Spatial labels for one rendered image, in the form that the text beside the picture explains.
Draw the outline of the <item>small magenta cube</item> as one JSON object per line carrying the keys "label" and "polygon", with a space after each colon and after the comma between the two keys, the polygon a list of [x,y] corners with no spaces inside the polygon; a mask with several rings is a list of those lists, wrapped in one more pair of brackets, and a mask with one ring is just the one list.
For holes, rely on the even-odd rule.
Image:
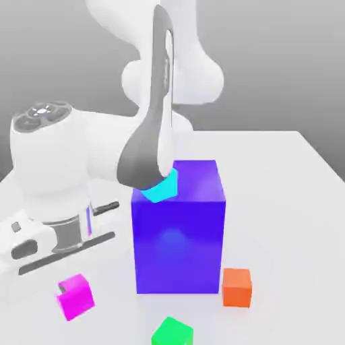
{"label": "small magenta cube", "polygon": [[85,313],[95,306],[92,291],[86,278],[77,274],[66,280],[64,294],[57,295],[57,302],[67,321]]}

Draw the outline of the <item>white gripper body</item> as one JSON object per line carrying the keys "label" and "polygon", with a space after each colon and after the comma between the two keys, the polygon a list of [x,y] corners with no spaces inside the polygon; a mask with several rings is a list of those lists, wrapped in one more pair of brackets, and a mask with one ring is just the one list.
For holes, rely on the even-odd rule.
{"label": "white gripper body", "polygon": [[41,239],[31,238],[15,246],[15,279],[17,281],[56,280],[65,274],[78,272],[96,263],[97,255],[113,241],[110,231],[87,239],[72,249],[54,253],[56,236],[42,234]]}

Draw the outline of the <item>small orange cube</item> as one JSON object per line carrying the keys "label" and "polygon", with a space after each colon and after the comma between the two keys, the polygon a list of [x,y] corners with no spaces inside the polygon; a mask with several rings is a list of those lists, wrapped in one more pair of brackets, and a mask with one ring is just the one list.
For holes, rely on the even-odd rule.
{"label": "small orange cube", "polygon": [[223,306],[249,308],[251,296],[250,271],[248,269],[224,268],[222,281]]}

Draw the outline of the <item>large blue box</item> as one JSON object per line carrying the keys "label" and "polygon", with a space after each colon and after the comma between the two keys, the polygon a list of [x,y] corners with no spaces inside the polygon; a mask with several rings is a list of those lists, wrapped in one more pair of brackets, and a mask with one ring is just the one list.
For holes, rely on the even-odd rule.
{"label": "large blue box", "polygon": [[178,194],[152,203],[135,190],[131,217],[139,294],[216,294],[226,197],[215,160],[178,160]]}

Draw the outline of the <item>small green cube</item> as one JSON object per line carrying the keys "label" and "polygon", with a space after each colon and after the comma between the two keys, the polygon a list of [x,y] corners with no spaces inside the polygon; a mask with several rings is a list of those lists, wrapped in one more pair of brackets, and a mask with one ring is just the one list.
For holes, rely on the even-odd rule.
{"label": "small green cube", "polygon": [[152,335],[151,345],[193,345],[193,328],[167,317]]}

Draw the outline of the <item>small cyan cube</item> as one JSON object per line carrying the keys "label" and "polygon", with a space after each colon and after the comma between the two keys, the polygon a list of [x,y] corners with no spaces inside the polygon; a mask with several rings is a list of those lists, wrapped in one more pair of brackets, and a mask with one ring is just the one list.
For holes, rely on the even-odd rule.
{"label": "small cyan cube", "polygon": [[178,194],[178,172],[172,168],[170,174],[156,186],[140,190],[141,194],[153,203],[158,203]]}

